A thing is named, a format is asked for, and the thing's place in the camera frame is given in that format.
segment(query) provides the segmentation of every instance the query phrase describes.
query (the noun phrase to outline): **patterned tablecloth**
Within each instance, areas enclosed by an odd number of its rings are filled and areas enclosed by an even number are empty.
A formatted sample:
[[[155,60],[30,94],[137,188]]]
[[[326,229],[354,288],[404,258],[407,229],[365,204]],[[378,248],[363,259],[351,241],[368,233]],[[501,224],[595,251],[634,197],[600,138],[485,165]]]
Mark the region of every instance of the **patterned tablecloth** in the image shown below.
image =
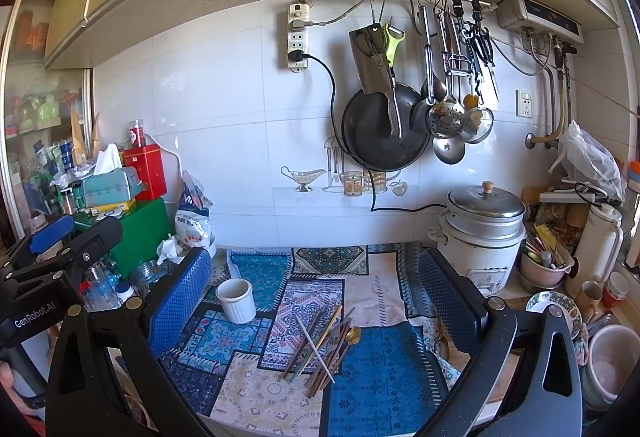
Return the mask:
[[[198,413],[256,433],[301,437],[383,437],[415,432],[458,373],[438,356],[435,311],[417,278],[417,243],[230,251],[212,287],[161,361]],[[228,321],[218,283],[254,284],[257,317]],[[324,308],[316,338],[335,307],[362,327],[330,385],[314,398],[304,385],[313,359],[292,382],[279,380]]]

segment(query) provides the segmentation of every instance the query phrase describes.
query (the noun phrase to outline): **strainer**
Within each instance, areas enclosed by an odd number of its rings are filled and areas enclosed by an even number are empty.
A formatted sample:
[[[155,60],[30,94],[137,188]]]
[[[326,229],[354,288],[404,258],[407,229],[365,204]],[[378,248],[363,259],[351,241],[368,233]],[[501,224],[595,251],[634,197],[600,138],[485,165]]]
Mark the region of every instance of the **strainer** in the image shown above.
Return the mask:
[[[434,138],[454,138],[462,132],[462,129],[465,127],[465,109],[458,103],[451,93],[453,77],[449,66],[449,52],[447,49],[447,45],[449,45],[449,43],[447,42],[442,14],[434,13],[434,16],[438,23],[438,36],[443,47],[442,55],[444,58],[445,72],[447,74],[447,93],[442,101],[436,103],[429,110],[427,115],[427,127],[433,134]]]

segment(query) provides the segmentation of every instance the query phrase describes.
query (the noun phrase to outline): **white ceramic cup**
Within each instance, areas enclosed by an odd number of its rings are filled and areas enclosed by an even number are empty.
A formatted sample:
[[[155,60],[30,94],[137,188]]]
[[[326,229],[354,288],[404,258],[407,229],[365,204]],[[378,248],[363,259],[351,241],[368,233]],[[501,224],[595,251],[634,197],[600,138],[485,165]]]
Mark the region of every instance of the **white ceramic cup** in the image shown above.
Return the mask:
[[[254,286],[244,278],[225,280],[216,289],[225,315],[232,323],[249,323],[255,318]]]

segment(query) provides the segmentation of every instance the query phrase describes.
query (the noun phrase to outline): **black power cord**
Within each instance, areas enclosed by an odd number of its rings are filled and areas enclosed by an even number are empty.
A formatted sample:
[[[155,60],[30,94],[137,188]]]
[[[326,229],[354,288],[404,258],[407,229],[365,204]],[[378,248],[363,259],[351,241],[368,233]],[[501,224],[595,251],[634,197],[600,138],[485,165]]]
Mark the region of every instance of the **black power cord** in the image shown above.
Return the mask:
[[[388,211],[388,212],[407,212],[407,213],[416,213],[416,212],[421,212],[422,210],[426,210],[427,208],[433,208],[436,206],[439,206],[440,208],[446,208],[446,206],[444,204],[438,204],[438,203],[434,203],[434,204],[427,204],[425,206],[422,206],[420,208],[415,208],[415,209],[409,209],[409,208],[376,208],[376,187],[374,185],[374,181],[373,181],[373,174],[371,173],[371,169],[369,168],[369,166],[367,166],[367,164],[360,159],[358,156],[352,154],[350,152],[350,150],[342,143],[342,138],[340,136],[338,136],[338,129],[335,126],[335,114],[334,114],[334,104],[335,104],[335,78],[334,78],[334,74],[331,72],[331,69],[329,69],[329,67],[327,67],[326,63],[324,63],[321,59],[316,58],[315,56],[302,52],[300,49],[296,49],[295,51],[291,51],[287,57],[293,61],[293,62],[299,62],[302,61],[304,58],[311,58],[312,60],[317,61],[319,64],[322,65],[322,67],[324,67],[324,70],[327,72],[327,74],[329,75],[329,77],[331,78],[331,105],[330,105],[330,113],[331,113],[331,125],[334,129],[334,136],[335,136],[335,140],[338,143],[338,146],[340,147],[340,150],[342,150],[345,154],[347,154],[347,156],[351,157],[351,159],[353,159],[355,162],[357,162],[358,164],[361,164],[363,168],[365,168],[367,170],[367,173],[369,173],[369,179],[371,182],[371,191],[373,194],[372,200],[371,200],[371,207],[369,209],[370,212],[382,212],[382,211]]]

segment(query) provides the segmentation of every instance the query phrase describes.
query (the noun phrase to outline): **blue gripper pad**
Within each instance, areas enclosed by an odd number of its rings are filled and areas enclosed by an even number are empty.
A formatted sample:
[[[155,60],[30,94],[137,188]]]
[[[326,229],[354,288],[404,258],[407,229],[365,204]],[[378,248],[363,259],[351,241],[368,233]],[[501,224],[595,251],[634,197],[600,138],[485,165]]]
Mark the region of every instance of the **blue gripper pad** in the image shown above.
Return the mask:
[[[473,282],[456,273],[437,249],[420,253],[418,277],[456,348],[474,356],[487,318],[484,297]]]
[[[56,242],[60,242],[70,234],[74,227],[74,218],[71,215],[63,215],[31,236],[30,252],[33,255],[43,254]]]
[[[175,271],[161,278],[145,298],[143,321],[151,353],[172,349],[193,313],[211,275],[209,252],[194,247]]]

